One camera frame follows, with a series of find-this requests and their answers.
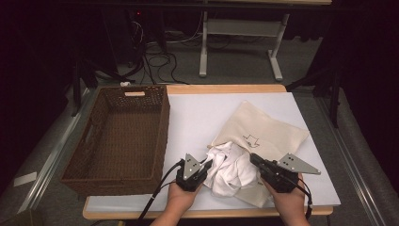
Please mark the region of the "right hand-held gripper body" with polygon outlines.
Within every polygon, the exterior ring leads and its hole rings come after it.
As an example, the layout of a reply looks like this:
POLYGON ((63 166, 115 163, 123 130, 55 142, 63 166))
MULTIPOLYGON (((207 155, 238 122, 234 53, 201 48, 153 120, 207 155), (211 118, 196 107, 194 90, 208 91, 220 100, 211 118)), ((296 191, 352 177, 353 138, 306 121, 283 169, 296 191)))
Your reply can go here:
POLYGON ((321 171, 292 153, 284 155, 281 160, 259 158, 261 177, 278 193, 292 192, 298 183, 298 174, 320 175, 321 171))

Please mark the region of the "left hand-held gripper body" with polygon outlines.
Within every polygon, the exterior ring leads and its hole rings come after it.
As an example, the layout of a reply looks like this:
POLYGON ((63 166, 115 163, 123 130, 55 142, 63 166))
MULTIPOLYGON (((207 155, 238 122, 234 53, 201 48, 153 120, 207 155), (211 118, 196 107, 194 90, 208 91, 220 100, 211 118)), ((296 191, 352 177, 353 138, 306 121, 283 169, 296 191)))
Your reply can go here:
POLYGON ((182 166, 177 171, 176 184, 185 191, 195 191, 207 178, 208 170, 202 170, 204 163, 206 162, 199 162, 187 153, 182 166))

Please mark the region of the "white shirt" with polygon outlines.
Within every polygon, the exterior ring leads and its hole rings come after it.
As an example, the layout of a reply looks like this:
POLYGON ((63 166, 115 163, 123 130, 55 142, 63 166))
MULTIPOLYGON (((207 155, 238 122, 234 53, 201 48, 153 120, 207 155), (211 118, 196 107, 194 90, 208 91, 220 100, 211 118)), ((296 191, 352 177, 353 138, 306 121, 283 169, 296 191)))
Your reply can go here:
POLYGON ((249 152, 231 141, 212 147, 205 162, 211 167, 203 183, 217 197, 233 197, 258 182, 258 170, 250 162, 249 152))

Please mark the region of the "cream drawstring laundry bag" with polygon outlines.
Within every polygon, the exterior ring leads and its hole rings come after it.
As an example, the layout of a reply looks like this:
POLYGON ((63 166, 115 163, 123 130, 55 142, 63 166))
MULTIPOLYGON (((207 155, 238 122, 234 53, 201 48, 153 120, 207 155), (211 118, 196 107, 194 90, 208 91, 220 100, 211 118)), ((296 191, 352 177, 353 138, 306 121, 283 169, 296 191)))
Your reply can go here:
MULTIPOLYGON (((253 104, 243 102, 223 125, 210 149, 231 141, 249 154, 255 153, 267 160, 279 160, 288 153, 295 153, 309 135, 309 131, 275 120, 253 104)), ((271 200, 259 171, 257 184, 241 189, 233 197, 259 208, 271 200)))

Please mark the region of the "brown wicker basket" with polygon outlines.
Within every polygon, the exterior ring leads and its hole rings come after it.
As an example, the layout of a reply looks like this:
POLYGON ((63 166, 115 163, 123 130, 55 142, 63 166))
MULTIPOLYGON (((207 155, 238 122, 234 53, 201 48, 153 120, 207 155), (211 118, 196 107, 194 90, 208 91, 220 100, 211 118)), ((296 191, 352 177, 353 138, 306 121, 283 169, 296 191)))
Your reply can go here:
POLYGON ((152 193, 163 176, 169 110, 164 86, 100 89, 61 182, 85 197, 152 193))

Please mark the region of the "person's left hand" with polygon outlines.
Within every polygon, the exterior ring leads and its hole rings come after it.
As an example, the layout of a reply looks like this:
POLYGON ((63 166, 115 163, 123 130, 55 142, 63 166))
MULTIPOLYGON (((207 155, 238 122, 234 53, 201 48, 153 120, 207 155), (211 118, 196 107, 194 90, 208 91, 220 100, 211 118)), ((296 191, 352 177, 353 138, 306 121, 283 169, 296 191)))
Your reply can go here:
POLYGON ((193 205, 201 186, 195 191, 185 191, 175 182, 168 188, 168 201, 164 213, 169 218, 180 219, 181 216, 193 205))

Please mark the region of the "person's right hand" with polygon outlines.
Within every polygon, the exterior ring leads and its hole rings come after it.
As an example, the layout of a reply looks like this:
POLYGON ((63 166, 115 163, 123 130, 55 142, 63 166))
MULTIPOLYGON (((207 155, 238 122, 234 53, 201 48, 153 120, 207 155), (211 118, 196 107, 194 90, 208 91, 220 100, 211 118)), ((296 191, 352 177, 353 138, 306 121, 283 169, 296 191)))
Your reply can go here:
POLYGON ((265 180, 263 180, 263 184, 273 196, 275 207, 283 223, 284 221, 307 220, 304 208, 304 192, 296 188, 291 193, 278 193, 265 180))

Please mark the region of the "white table mat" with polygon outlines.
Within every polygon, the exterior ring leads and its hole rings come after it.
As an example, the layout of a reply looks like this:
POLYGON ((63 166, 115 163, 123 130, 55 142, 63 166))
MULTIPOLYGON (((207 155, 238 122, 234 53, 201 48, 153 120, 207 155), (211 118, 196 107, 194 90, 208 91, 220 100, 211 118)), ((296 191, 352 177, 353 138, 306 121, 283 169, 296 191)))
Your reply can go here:
MULTIPOLYGON (((198 160, 204 159, 207 146, 244 101, 252 103, 275 120, 302 129, 307 127, 294 96, 289 92, 171 94, 164 170, 169 170, 186 153, 191 153, 198 160)), ((311 137, 304 140, 295 155, 321 171, 319 175, 305 175, 304 180, 311 190, 313 213, 330 214, 341 201, 311 137)), ((83 216, 87 219, 137 218, 150 197, 150 194, 91 196, 86 200, 83 216)), ((209 188, 204 187, 186 215, 189 218, 238 218, 264 216, 273 210, 272 202, 257 208, 234 197, 217 198, 209 188)))

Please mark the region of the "black stand leg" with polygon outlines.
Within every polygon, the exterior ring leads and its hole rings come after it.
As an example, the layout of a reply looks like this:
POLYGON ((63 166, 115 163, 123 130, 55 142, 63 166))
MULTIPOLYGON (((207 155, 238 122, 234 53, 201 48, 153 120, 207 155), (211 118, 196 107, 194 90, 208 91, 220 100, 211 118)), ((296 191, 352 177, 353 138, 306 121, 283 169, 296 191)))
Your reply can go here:
POLYGON ((117 80, 120 82, 135 82, 134 79, 130 79, 130 76, 136 73, 136 70, 131 70, 125 74, 119 74, 107 70, 89 59, 82 58, 76 60, 72 66, 72 98, 74 103, 72 112, 73 117, 79 113, 80 108, 82 107, 81 82, 84 82, 88 89, 96 89, 98 87, 98 81, 96 79, 98 76, 97 72, 104 73, 106 79, 117 80))
POLYGON ((314 97, 329 99, 328 117, 335 128, 338 127, 338 107, 341 82, 341 68, 325 67, 321 70, 300 78, 286 86, 287 91, 292 91, 302 86, 313 85, 314 97))

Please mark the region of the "grey floor tape strip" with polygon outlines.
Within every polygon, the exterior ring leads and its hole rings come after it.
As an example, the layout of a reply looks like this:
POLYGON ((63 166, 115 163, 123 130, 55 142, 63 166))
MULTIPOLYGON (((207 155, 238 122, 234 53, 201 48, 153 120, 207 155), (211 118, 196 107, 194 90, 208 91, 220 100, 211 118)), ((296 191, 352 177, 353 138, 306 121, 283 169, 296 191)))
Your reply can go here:
POLYGON ((23 176, 16 177, 13 181, 13 186, 14 187, 22 186, 22 185, 34 182, 36 179, 37 179, 37 173, 34 171, 31 173, 25 174, 23 176))

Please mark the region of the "metal floor rail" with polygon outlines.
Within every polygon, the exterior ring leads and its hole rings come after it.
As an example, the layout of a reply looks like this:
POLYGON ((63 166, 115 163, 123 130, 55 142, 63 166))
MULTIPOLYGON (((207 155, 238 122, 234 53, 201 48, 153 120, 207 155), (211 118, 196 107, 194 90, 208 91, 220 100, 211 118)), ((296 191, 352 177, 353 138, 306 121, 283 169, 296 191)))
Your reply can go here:
POLYGON ((37 170, 37 177, 24 198, 19 213, 26 209, 35 209, 40 203, 67 148, 67 143, 81 119, 82 111, 86 109, 87 102, 93 94, 94 89, 83 89, 82 103, 77 112, 73 101, 70 101, 35 148, 34 154, 39 160, 43 160, 43 163, 37 170))
POLYGON ((336 127, 330 119, 329 109, 327 107, 326 101, 323 98, 316 98, 316 103, 320 107, 322 114, 327 121, 328 127, 338 144, 338 150, 343 160, 347 174, 351 180, 352 186, 355 188, 357 196, 363 206, 365 213, 367 214, 369 221, 371 222, 372 226, 386 226, 386 222, 376 206, 375 199, 370 188, 366 185, 365 180, 360 175, 355 158, 349 152, 339 128, 336 127))

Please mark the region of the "white metal desk frame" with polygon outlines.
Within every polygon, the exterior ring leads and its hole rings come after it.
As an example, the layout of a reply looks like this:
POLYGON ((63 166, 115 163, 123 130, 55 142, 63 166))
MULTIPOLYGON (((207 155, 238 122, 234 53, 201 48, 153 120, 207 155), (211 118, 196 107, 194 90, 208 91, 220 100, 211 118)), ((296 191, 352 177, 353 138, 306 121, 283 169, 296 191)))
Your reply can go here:
POLYGON ((263 22, 233 19, 209 19, 208 12, 203 13, 202 38, 199 58, 199 76, 207 76, 209 35, 246 36, 274 38, 275 44, 267 51, 268 60, 276 81, 282 81, 283 76, 277 60, 278 51, 282 42, 290 15, 284 14, 280 21, 263 22))

